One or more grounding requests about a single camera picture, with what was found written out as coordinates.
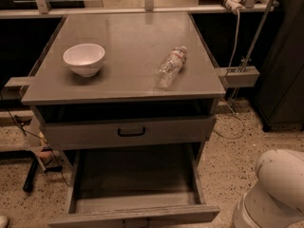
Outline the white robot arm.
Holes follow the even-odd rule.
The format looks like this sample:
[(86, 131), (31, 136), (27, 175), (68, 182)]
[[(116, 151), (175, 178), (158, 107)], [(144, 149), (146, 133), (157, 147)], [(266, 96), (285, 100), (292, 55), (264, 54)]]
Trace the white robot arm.
[(303, 152), (266, 151), (256, 162), (256, 177), (235, 207), (235, 228), (288, 228), (304, 220)]

